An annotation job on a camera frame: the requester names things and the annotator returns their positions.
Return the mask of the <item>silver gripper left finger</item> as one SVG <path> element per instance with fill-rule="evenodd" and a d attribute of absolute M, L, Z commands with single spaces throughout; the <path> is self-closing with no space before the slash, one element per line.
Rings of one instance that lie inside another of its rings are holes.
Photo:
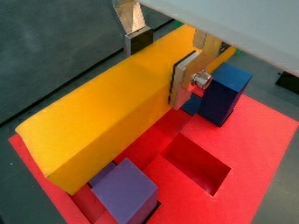
<path fill-rule="evenodd" d="M 131 56 L 153 43 L 153 29 L 145 25 L 136 0 L 112 0 L 112 5 L 124 33 L 125 53 Z"/>

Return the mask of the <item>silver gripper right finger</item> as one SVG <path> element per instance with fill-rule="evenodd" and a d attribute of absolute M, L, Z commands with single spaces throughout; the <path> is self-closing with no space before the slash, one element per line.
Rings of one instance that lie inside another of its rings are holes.
<path fill-rule="evenodd" d="M 175 110 L 191 99 L 193 89 L 208 88 L 212 72 L 231 57 L 231 45 L 199 29 L 192 45 L 195 50 L 172 67 L 168 104 Z"/>

